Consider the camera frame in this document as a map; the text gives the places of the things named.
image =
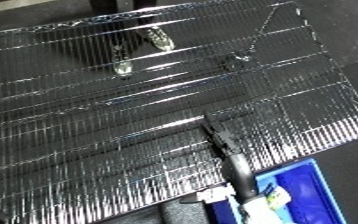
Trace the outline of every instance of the person's foot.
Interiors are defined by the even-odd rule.
[[[162,51],[171,51],[175,48],[172,39],[158,26],[147,29],[146,35],[153,45]]]
[[[133,70],[133,64],[131,61],[129,61],[127,43],[124,42],[120,45],[115,45],[113,51],[114,71],[120,76],[129,76]]]

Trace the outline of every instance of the blue plastic tray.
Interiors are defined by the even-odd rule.
[[[335,202],[324,177],[313,159],[257,176],[262,191],[269,184],[286,189],[292,201],[277,211],[283,223],[297,224],[345,224],[346,221]],[[235,224],[239,222],[237,209],[231,200],[214,203],[215,222]]]

